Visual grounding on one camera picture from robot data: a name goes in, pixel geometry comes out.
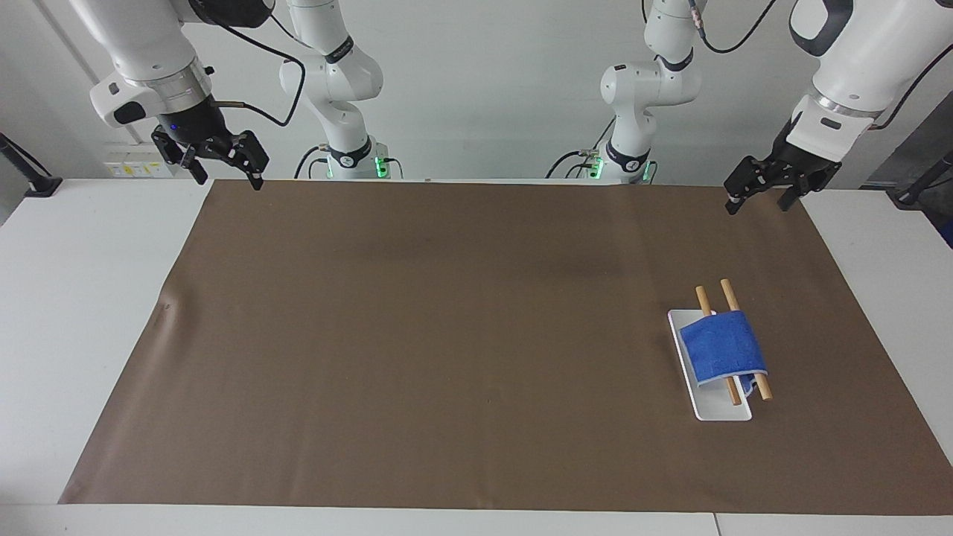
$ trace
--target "brown mat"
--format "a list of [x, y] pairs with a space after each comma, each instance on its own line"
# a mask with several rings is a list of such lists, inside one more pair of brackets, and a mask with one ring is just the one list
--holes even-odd
[[[953, 514], [800, 206], [717, 188], [217, 181], [62, 503]], [[735, 283], [776, 399], [700, 423]]]

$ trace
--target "wall outlet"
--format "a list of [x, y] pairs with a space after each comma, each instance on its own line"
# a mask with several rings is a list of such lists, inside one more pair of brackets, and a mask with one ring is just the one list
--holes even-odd
[[126, 165], [132, 169], [132, 176], [169, 178], [174, 173], [159, 153], [129, 153]]
[[115, 177], [171, 178], [175, 176], [159, 153], [109, 153], [103, 164]]
[[103, 165], [116, 177], [132, 176], [132, 169], [126, 169], [126, 153], [109, 153]]

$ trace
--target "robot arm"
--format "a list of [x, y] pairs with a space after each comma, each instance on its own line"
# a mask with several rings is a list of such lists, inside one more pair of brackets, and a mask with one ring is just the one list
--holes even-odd
[[152, 139], [170, 164], [187, 168], [199, 184], [208, 175], [197, 158], [214, 158], [261, 188], [268, 156], [251, 131], [232, 134], [215, 106], [211, 68], [182, 34], [183, 22], [257, 27], [274, 0], [71, 0], [92, 36], [106, 48], [115, 72], [92, 88], [92, 105], [108, 125], [147, 117]]
[[[698, 1], [704, 9], [705, 0]], [[696, 27], [689, 2], [655, 0], [645, 26], [645, 44], [655, 61], [623, 63], [602, 76], [602, 99], [616, 112], [612, 137], [599, 147], [601, 176], [630, 182], [648, 159], [656, 120], [647, 108], [691, 102], [701, 76], [692, 66]]]
[[725, 180], [728, 212], [774, 186], [789, 187], [783, 210], [823, 189], [857, 138], [953, 41], [951, 8], [948, 0], [799, 0], [791, 35], [821, 66], [771, 154], [747, 156]]
[[[288, 0], [294, 31], [317, 54], [302, 58], [308, 76], [303, 98], [328, 138], [329, 169], [335, 178], [377, 178], [387, 147], [367, 134], [364, 116], [350, 101], [374, 98], [384, 85], [380, 66], [355, 45], [337, 0]], [[281, 66], [281, 86], [294, 94], [301, 73]]]

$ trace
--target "table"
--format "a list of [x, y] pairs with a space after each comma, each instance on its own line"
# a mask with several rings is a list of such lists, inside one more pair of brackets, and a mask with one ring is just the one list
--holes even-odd
[[[0, 533], [953, 533], [953, 516], [55, 505], [207, 192], [177, 179], [71, 180], [0, 228]], [[805, 206], [953, 459], [953, 252], [881, 193], [826, 191]]]

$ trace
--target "blue cloth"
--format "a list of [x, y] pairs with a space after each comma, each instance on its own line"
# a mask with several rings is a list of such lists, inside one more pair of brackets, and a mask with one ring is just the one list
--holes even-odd
[[755, 373], [767, 374], [758, 340], [742, 311], [705, 317], [681, 328], [699, 385], [740, 376], [744, 396], [754, 388]]

